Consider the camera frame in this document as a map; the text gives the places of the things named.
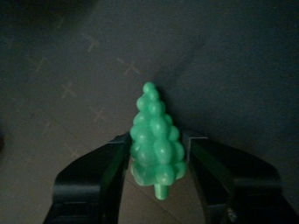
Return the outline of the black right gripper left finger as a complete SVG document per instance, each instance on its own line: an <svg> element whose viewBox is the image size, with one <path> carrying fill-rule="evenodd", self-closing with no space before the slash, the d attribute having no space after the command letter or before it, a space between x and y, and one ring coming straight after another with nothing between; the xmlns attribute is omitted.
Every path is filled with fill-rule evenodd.
<svg viewBox="0 0 299 224"><path fill-rule="evenodd" d="M116 136L61 170L42 224L117 224L130 143Z"/></svg>

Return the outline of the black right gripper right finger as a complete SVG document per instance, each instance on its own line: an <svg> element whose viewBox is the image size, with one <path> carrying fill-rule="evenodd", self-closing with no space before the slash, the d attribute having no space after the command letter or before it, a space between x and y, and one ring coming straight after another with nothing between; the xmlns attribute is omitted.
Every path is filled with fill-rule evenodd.
<svg viewBox="0 0 299 224"><path fill-rule="evenodd" d="M299 224L268 162L189 130L181 142L205 224Z"/></svg>

